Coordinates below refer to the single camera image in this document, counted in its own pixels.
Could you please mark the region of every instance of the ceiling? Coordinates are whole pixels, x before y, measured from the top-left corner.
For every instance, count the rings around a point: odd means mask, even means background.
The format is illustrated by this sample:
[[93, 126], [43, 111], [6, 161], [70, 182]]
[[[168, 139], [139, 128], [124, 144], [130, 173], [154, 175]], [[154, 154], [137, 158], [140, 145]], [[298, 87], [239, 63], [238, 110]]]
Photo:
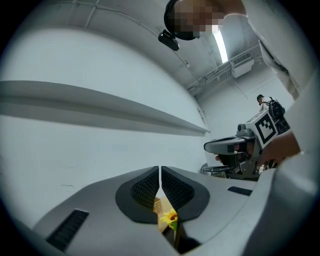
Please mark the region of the ceiling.
[[[45, 0], [25, 20], [21, 29], [74, 26], [115, 37], [156, 61], [197, 97], [205, 91], [201, 83], [206, 76], [225, 70], [229, 64], [222, 64], [211, 32], [192, 41], [178, 40], [178, 52], [158, 41], [158, 34], [165, 29], [164, 12], [168, 1]], [[220, 30], [228, 59], [258, 45], [258, 37], [244, 16], [227, 16]], [[219, 81], [220, 76], [210, 86]]]

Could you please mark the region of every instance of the white wall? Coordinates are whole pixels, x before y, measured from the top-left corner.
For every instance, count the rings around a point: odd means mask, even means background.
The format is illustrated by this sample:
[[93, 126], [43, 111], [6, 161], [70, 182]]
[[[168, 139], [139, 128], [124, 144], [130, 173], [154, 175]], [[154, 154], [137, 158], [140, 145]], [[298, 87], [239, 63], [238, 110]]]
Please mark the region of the white wall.
[[[195, 99], [154, 62], [118, 41], [82, 30], [42, 29], [18, 36], [1, 60], [0, 81], [92, 89], [207, 128]], [[198, 172], [206, 162], [208, 137], [200, 132], [151, 132], [144, 126], [156, 124], [32, 103], [2, 102], [0, 110], [2, 196], [12, 216], [31, 228], [87, 184], [157, 165]], [[25, 116], [12, 115], [15, 111]], [[48, 120], [37, 119], [39, 113]], [[75, 116], [83, 125], [57, 121]], [[87, 120], [116, 122], [111, 126], [126, 129], [93, 127]]]
[[[255, 64], [251, 72], [235, 80], [230, 78], [202, 96], [198, 102], [205, 112], [211, 139], [235, 135], [238, 124], [259, 112], [257, 96], [260, 94], [276, 98], [286, 110], [294, 102], [280, 80], [264, 63]], [[212, 154], [206, 153], [206, 156], [209, 164], [220, 165]]]
[[115, 95], [202, 128], [197, 101], [155, 62], [118, 40], [76, 28], [17, 35], [0, 65], [0, 81], [40, 81]]

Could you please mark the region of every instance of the person in background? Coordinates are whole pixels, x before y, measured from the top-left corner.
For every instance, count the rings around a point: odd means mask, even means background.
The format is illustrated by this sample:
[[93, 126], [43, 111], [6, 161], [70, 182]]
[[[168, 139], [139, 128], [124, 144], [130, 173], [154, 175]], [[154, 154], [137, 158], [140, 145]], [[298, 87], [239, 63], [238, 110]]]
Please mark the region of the person in background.
[[262, 94], [259, 94], [258, 97], [256, 97], [256, 100], [259, 102], [260, 106], [260, 112], [268, 110], [269, 111], [269, 102], [272, 100], [271, 97], [264, 97]]

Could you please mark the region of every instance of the air vent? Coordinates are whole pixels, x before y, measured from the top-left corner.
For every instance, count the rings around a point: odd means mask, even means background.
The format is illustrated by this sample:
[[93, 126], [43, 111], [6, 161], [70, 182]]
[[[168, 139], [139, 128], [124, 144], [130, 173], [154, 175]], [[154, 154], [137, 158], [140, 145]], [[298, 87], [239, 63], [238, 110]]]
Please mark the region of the air vent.
[[252, 59], [252, 54], [251, 54], [251, 52], [247, 52], [247, 53], [233, 59], [231, 61], [231, 66], [235, 67], [237, 65], [240, 65], [241, 63], [247, 62], [250, 59]]
[[117, 189], [115, 202], [133, 222], [157, 224], [158, 216], [154, 213], [154, 206], [159, 190], [159, 167], [146, 168], [144, 171]]
[[195, 190], [192, 186], [182, 182], [163, 168], [161, 181], [163, 191], [176, 211], [186, 205], [195, 196]]
[[75, 209], [46, 241], [58, 250], [64, 252], [88, 215], [89, 213], [86, 211]]

